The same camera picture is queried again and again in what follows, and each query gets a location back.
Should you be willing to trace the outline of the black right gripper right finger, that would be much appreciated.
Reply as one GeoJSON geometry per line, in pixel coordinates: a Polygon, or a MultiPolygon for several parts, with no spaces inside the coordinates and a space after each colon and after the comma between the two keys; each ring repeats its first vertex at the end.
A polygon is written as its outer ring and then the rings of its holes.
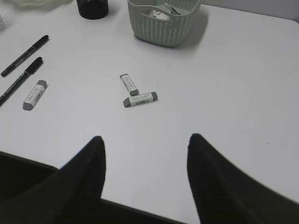
{"type": "Polygon", "coordinates": [[[256,181],[192,134],[187,174],[202,224],[297,224],[299,204],[256,181]]]}

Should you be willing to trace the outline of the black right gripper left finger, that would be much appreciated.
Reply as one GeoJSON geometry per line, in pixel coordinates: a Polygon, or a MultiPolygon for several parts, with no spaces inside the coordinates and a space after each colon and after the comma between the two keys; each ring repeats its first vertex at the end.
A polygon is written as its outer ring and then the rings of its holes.
{"type": "Polygon", "coordinates": [[[54,224],[91,221],[88,206],[101,197],[106,174],[103,139],[93,137],[62,168],[0,154],[0,222],[54,224]]]}

